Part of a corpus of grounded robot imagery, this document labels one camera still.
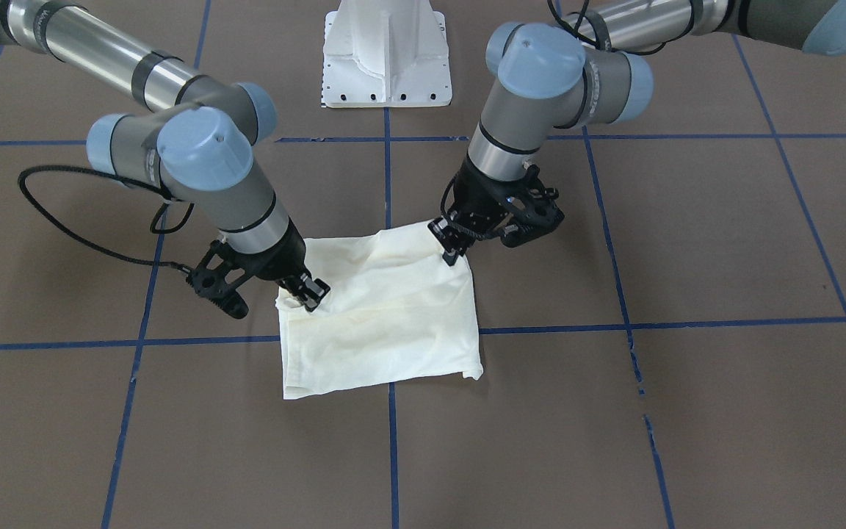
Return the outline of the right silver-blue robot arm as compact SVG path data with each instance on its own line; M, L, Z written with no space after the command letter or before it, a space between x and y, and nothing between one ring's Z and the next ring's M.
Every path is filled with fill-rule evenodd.
M194 267L167 262L225 314L248 312L239 288L273 281L314 311L329 285L306 267L306 244L256 163L275 130L275 105L253 83L224 84L181 58L105 23L71 1L0 1L0 45L17 45L86 71L131 96L143 116L99 118L85 140L87 173L199 209L219 237Z

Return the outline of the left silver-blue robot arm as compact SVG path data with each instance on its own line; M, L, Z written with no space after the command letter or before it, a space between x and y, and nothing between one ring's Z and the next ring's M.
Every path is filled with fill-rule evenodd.
M429 229L456 265L477 241L508 248L550 234L564 215L538 178L537 152L555 129L624 123L654 94L648 54L724 32L806 54L846 54L846 1L618 1L550 24L503 24L485 63L494 82L466 157Z

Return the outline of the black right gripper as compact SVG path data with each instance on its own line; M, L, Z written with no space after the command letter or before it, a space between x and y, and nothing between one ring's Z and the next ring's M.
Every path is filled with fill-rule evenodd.
M277 281L307 312L314 312L331 288L320 278L313 278L305 266L306 244L296 225L289 221L278 243L259 253L242 253L225 244L222 261L241 269L249 278Z

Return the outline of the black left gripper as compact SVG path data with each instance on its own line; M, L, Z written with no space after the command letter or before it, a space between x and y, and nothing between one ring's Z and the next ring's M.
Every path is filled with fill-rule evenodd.
M514 181L493 179L469 155L464 157L444 191L442 217L427 224L427 230L443 248L442 259L449 267L454 267L471 245L500 238L501 228L510 219L502 204L502 191Z

